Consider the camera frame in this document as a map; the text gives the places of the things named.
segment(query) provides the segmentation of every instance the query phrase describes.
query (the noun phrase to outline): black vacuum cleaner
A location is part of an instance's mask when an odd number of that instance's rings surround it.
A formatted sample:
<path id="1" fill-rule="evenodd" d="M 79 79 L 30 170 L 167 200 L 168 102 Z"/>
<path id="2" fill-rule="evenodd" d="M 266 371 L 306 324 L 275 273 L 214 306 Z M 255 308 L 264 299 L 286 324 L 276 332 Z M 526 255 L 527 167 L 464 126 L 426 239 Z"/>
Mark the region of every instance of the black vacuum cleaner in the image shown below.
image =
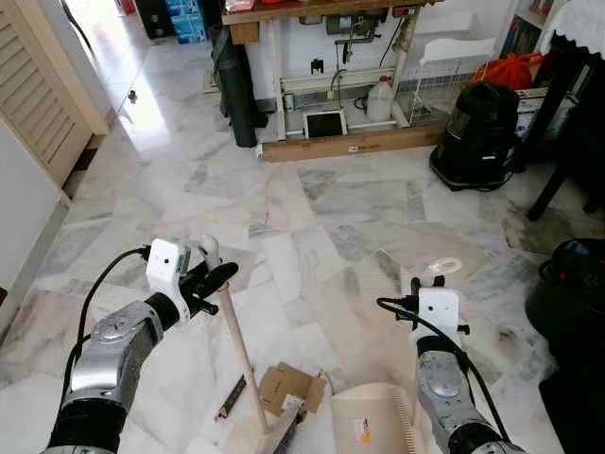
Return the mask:
<path id="1" fill-rule="evenodd" d="M 433 150 L 430 166 L 453 191 L 493 190 L 507 181 L 519 96 L 488 82 L 466 87 Z"/>

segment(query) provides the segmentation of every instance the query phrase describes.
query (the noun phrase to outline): sticker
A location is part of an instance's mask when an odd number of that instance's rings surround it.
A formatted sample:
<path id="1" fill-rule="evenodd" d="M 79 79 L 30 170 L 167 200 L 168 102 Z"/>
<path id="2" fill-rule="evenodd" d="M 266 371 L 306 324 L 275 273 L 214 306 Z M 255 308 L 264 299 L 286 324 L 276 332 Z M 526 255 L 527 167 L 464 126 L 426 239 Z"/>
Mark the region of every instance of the sticker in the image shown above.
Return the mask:
<path id="1" fill-rule="evenodd" d="M 300 399 L 296 395 L 286 394 L 284 403 L 282 404 L 282 410 L 286 410 L 290 405 L 300 407 L 304 404 L 304 400 Z"/>
<path id="2" fill-rule="evenodd" d="M 354 419 L 353 435 L 358 443 L 369 443 L 372 439 L 370 434 L 370 420 L 368 418 Z"/>

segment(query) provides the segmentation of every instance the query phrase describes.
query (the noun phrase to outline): white shelf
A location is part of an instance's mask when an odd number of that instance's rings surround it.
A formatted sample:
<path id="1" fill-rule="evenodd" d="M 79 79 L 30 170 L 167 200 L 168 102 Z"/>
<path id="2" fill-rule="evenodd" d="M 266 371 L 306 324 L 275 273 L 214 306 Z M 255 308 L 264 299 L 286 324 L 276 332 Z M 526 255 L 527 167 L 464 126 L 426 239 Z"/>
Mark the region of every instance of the white shelf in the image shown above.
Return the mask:
<path id="1" fill-rule="evenodd" d="M 545 23 L 546 23 L 546 18 L 548 16 L 546 15 L 541 15 L 541 14 L 536 14 L 533 11 L 530 11 L 529 9 L 518 9 L 515 12 L 515 15 L 519 16 L 521 19 L 523 19 L 526 22 L 529 22 L 530 24 L 532 24 L 533 26 L 539 28 L 540 30 L 542 30 L 545 27 Z"/>

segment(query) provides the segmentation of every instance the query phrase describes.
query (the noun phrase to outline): marble floor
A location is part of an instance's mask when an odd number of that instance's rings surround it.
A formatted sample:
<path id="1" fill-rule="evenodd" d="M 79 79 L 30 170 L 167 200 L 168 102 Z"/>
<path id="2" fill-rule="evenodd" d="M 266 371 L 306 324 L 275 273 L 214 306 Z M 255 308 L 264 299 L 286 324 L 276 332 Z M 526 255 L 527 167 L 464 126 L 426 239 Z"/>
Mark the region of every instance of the marble floor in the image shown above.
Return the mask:
<path id="1" fill-rule="evenodd" d="M 235 146 L 218 97 L 202 94 L 210 67 L 206 46 L 148 48 L 133 82 L 138 100 L 121 107 L 0 348 L 0 452 L 45 446 L 79 310 L 105 266 L 154 237 L 211 234 L 240 265 L 233 297 L 257 377 L 282 360 L 332 379 L 292 454 L 336 453 L 331 392 L 371 381 L 409 389 L 409 327 L 373 301 L 407 291 L 411 276 L 444 256 L 463 262 L 448 279 L 472 329 L 463 345 L 511 438 L 528 453 L 562 453 L 538 393 L 556 366 L 524 301 L 559 242 L 602 236 L 602 214 L 584 215 L 568 183 L 529 223 L 548 167 L 492 193 L 455 194 L 428 169 L 430 148 L 263 163 Z M 145 263 L 128 259 L 94 298 L 89 325 L 146 295 Z M 240 374 L 220 315 L 167 333 L 143 368 L 120 452 L 227 452 L 236 423 L 252 416 L 244 393 L 228 420 L 214 420 Z"/>

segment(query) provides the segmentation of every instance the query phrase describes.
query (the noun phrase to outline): white wall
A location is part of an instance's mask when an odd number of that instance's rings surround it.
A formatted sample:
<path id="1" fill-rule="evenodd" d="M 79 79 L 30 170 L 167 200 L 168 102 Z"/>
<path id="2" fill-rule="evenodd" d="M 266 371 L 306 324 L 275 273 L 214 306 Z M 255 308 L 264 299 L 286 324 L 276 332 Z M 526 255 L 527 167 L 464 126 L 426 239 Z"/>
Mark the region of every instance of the white wall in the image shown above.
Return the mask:
<path id="1" fill-rule="evenodd" d="M 0 287 L 10 289 L 61 198 L 0 119 Z"/>
<path id="2" fill-rule="evenodd" d="M 38 2 L 46 15 L 48 23 L 53 27 L 67 58 L 76 69 L 86 91 L 93 100 L 93 103 L 98 111 L 105 116 L 112 108 L 112 104 L 110 103 L 107 93 L 105 93 L 101 81 L 96 75 L 95 69 L 91 65 L 80 44 L 76 31 L 67 20 L 67 16 L 65 16 L 60 1 L 38 0 Z"/>
<path id="3" fill-rule="evenodd" d="M 507 11 L 513 0 L 447 0 L 435 6 L 426 6 L 421 10 L 419 23 L 423 20 L 439 16 L 447 16 L 455 12 L 474 12 L 481 23 L 477 38 L 500 37 L 502 29 L 508 29 L 505 24 Z M 383 52 L 387 48 L 390 36 L 397 26 L 389 12 L 389 18 L 376 29 L 381 38 L 376 38 L 370 44 L 354 46 L 354 54 L 347 69 L 366 69 L 377 67 Z M 325 73 L 336 71 L 336 49 L 334 41 L 346 36 L 328 36 L 325 32 L 325 18 L 316 26 L 302 26 L 297 18 L 277 21 L 277 40 L 281 47 L 281 69 L 284 78 L 307 77 L 311 75 L 310 62 L 313 59 L 323 60 Z M 257 44 L 247 44 L 248 56 L 251 62 L 254 94 L 257 99 L 273 98 L 272 57 L 268 39 L 268 26 L 261 23 L 261 38 Z M 395 54 L 389 52 L 383 66 L 393 66 Z"/>

